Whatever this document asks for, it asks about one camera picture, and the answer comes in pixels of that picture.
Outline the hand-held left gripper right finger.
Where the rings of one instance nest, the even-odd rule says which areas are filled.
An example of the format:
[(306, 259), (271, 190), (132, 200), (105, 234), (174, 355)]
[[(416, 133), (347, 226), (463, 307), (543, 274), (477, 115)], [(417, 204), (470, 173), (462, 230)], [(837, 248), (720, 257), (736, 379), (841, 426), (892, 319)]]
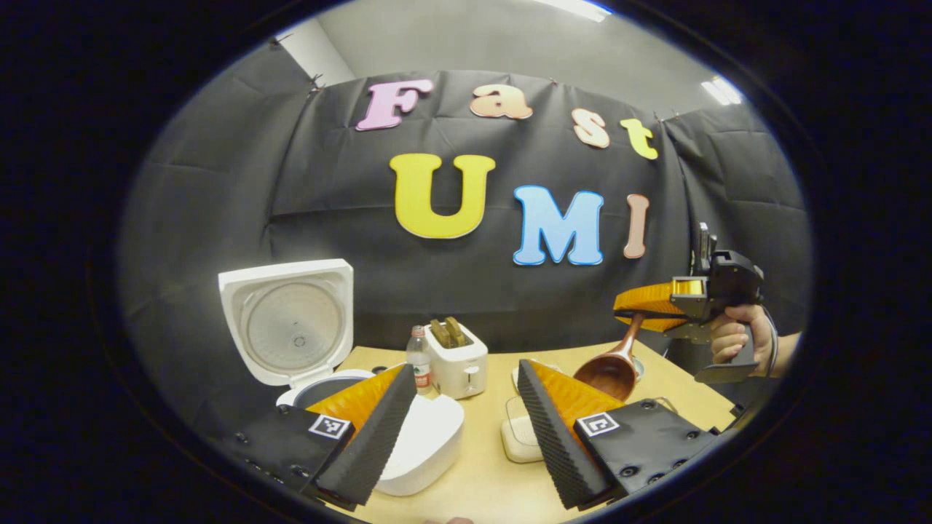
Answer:
[(708, 450), (703, 430), (656, 399), (620, 402), (578, 379), (522, 360), (517, 389), (563, 507), (612, 503), (682, 468)]

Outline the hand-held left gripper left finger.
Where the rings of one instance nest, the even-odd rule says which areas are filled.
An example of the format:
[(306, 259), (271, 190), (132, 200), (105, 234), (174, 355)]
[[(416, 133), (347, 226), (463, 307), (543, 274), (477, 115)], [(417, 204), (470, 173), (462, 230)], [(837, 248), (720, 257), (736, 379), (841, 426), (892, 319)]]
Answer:
[(352, 511), (382, 477), (415, 397), (413, 366), (392, 366), (309, 407), (278, 405), (220, 446), (271, 483)]

